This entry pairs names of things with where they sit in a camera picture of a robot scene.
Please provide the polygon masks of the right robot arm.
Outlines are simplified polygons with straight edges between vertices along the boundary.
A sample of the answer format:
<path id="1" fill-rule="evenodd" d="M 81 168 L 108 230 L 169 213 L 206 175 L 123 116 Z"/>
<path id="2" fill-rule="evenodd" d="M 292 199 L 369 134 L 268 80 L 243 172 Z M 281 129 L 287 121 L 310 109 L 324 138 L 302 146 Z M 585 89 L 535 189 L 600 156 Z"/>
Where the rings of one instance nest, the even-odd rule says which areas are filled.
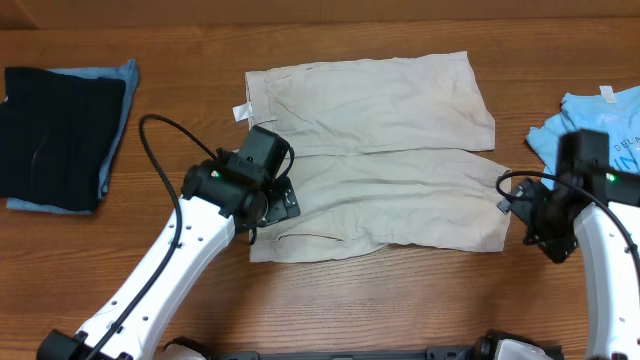
<path id="1" fill-rule="evenodd" d="M 556 185 L 542 172 L 519 171 L 521 183 L 498 208 L 527 228 L 523 240 L 552 262 L 581 250 L 587 280 L 588 359 L 639 356 L 639 177 L 609 164 L 609 137 L 591 130 L 559 140 Z"/>

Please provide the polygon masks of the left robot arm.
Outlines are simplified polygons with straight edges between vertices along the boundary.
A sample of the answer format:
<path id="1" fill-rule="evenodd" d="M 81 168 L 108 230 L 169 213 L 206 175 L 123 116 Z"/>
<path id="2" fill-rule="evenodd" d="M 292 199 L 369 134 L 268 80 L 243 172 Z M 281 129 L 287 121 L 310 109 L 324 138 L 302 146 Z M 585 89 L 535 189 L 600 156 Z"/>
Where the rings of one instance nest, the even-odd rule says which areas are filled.
<path id="1" fill-rule="evenodd" d="M 255 126 L 236 152 L 219 149 L 187 172 L 152 247 L 113 297 L 72 336 L 51 331 L 39 359 L 150 359 L 203 270 L 238 233 L 299 216 L 288 177 L 295 158 Z"/>

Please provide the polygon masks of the beige khaki shorts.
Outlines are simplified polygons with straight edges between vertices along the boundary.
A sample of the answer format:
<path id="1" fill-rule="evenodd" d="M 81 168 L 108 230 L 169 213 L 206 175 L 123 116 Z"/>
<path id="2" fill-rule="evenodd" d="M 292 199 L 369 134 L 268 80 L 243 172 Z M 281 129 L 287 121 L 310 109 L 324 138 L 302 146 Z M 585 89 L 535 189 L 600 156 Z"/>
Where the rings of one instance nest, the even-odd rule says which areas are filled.
<path id="1" fill-rule="evenodd" d="M 236 116 L 291 144 L 300 207 L 258 231 L 253 262 L 504 248 L 495 183 L 506 169 L 486 158 L 496 124 L 466 52 L 251 71 L 245 84 Z"/>

